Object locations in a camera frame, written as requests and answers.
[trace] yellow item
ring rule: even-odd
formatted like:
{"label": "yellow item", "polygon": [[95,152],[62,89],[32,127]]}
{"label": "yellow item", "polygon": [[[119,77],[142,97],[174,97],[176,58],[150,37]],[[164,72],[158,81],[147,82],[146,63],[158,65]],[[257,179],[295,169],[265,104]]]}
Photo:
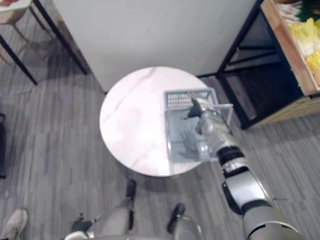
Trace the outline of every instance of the yellow item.
{"label": "yellow item", "polygon": [[311,72],[314,75],[314,78],[317,84],[320,86],[320,51],[315,51],[306,59]]}
{"label": "yellow item", "polygon": [[314,25],[320,29],[320,19],[314,22]]}
{"label": "yellow item", "polygon": [[320,51],[319,29],[311,17],[304,23],[292,24],[290,32],[304,57],[310,56],[314,51]]}

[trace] robotic hand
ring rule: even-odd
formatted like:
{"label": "robotic hand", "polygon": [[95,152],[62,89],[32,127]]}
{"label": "robotic hand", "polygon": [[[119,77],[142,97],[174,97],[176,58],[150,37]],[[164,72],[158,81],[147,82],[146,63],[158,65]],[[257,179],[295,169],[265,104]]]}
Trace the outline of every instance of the robotic hand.
{"label": "robotic hand", "polygon": [[276,208],[264,184],[235,142],[223,117],[206,98],[192,96],[189,118],[199,117],[196,131],[205,136],[211,156],[218,158],[225,177],[222,189],[230,208],[243,217],[248,240],[302,240],[300,233]]}

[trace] gray basket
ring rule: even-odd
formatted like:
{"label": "gray basket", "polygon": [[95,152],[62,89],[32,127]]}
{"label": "gray basket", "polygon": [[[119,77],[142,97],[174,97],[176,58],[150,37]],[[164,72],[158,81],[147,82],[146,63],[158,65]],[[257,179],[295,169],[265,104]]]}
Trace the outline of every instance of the gray basket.
{"label": "gray basket", "polygon": [[213,105],[219,104],[216,91],[213,88],[165,91],[165,111],[190,109],[193,106],[191,97],[189,96],[190,93],[196,93],[205,97]]}
{"label": "gray basket", "polygon": [[232,116],[232,104],[220,105],[213,88],[186,89],[164,92],[165,101],[165,134],[168,158],[172,163],[194,163],[216,161],[208,151],[208,141],[196,133],[199,117],[187,118],[193,107],[190,95],[205,97],[221,113],[228,109],[227,124]]}

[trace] chair leg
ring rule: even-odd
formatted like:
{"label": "chair leg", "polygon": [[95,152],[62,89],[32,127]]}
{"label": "chair leg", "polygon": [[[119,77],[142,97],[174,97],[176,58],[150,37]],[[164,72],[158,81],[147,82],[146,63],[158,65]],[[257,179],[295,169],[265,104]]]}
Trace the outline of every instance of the chair leg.
{"label": "chair leg", "polygon": [[50,38],[54,39],[54,37],[51,35],[51,33],[49,32],[48,28],[46,28],[46,26],[44,25],[44,23],[40,20],[40,18],[38,17],[38,15],[36,14],[35,10],[32,8],[32,6],[29,7],[29,10],[31,12],[31,14],[34,16],[35,20],[38,22],[38,24],[40,25],[40,27],[46,31],[46,33],[50,36]]}
{"label": "chair leg", "polygon": [[2,61],[4,61],[6,64],[10,65],[9,62],[4,58],[4,56],[1,55],[1,53],[0,53],[0,59],[2,59]]}
{"label": "chair leg", "polygon": [[70,57],[73,59],[73,61],[78,65],[78,67],[81,69],[83,74],[87,75],[88,72],[85,69],[85,67],[81,64],[80,60],[78,59],[77,55],[73,52],[68,42],[65,40],[64,36],[61,34],[59,29],[56,27],[55,23],[52,21],[50,16],[48,15],[47,11],[42,6],[41,2],[39,0],[33,0],[33,4],[39,9],[39,12],[42,14],[43,18],[46,20],[60,43],[63,45],[64,49],[69,53]]}
{"label": "chair leg", "polygon": [[19,66],[19,68],[24,72],[25,75],[30,79],[31,82],[33,82],[34,85],[38,85],[34,77],[31,75],[31,73],[28,71],[26,66],[20,61],[20,59],[17,57],[17,55],[12,51],[11,47],[7,44],[5,39],[0,34],[0,44],[2,47],[6,50],[6,52],[10,55],[10,57],[14,60],[14,62]]}
{"label": "chair leg", "polygon": [[12,27],[14,28],[14,30],[16,30],[16,32],[23,38],[23,40],[25,40],[25,42],[29,45],[29,47],[34,51],[34,53],[42,60],[43,57],[37,52],[37,50],[35,49],[35,47],[31,44],[31,42],[22,34],[22,32],[17,28],[17,26],[15,24],[12,25]]}

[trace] gray carpet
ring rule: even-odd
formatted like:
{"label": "gray carpet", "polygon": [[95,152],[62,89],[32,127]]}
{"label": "gray carpet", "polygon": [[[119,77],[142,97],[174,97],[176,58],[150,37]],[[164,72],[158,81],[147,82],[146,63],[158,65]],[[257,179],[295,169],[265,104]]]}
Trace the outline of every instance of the gray carpet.
{"label": "gray carpet", "polygon": [[[42,1],[50,13],[49,0]],[[217,163],[172,178],[128,170],[105,147],[99,132],[104,100],[94,76],[81,74],[57,40],[29,12],[18,26],[46,55],[40,61],[9,26],[0,32],[39,80],[33,86],[12,63],[0,63],[0,111],[7,115],[7,179],[0,179],[0,229],[16,208],[27,208],[26,240],[63,238],[77,214],[104,217],[124,198],[127,179],[138,183],[132,234],[169,237],[166,223],[178,202],[202,226],[205,238],[243,239],[241,217],[227,206]],[[226,98],[217,81],[222,102]],[[241,131],[235,137],[270,188],[274,204],[306,239],[320,236],[320,114]]]}

